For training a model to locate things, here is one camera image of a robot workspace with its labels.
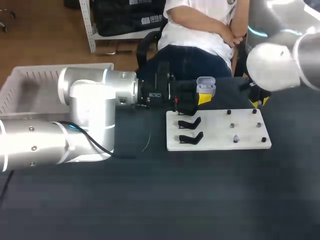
white t-shirt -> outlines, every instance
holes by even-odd
[[[225,60],[228,67],[231,68],[231,58],[234,55],[234,49],[224,43],[220,35],[192,30],[176,24],[168,17],[167,11],[179,6],[188,6],[210,18],[229,25],[235,12],[236,2],[237,0],[166,0],[163,15],[168,19],[168,23],[162,31],[158,50],[168,45],[197,47],[210,54],[220,56]]]

metal shelf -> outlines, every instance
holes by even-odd
[[[92,26],[90,16],[90,0],[79,0],[79,2],[81,6],[83,22],[86,30],[86,35],[88,37],[91,53],[96,52],[96,40],[143,39],[148,33],[160,30],[160,28],[154,28],[117,36],[101,36],[96,32],[95,28]]]
[[[117,36],[101,36],[99,33],[93,34],[93,39],[94,40],[121,40],[121,39],[143,39],[147,34],[154,32],[154,31],[159,31],[160,27],[158,28],[153,28],[153,29],[148,29],[144,31],[137,31],[137,32],[131,32],[131,33],[126,33],[122,35],[117,35]]]

screw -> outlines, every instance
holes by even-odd
[[[235,144],[237,144],[239,141],[240,141],[240,139],[239,139],[238,135],[234,135],[234,137],[233,137],[233,142],[234,142]]]

dark table surface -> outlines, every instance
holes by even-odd
[[[242,78],[211,109],[252,108]],[[269,150],[168,152],[164,110],[118,110],[110,159],[16,171],[1,239],[320,239],[320,93],[276,92],[262,109]],[[0,186],[6,175],[0,175]]]

white board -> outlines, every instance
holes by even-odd
[[[201,123],[195,130],[179,129],[178,121],[194,123],[201,117]],[[197,145],[180,143],[179,135],[195,138],[200,132],[204,137]],[[234,136],[239,142],[234,143]],[[233,109],[231,114],[227,110],[201,110],[195,116],[178,115],[178,112],[166,113],[166,146],[169,151],[211,151],[211,150],[250,150],[270,149],[266,125],[261,112],[257,109]]]

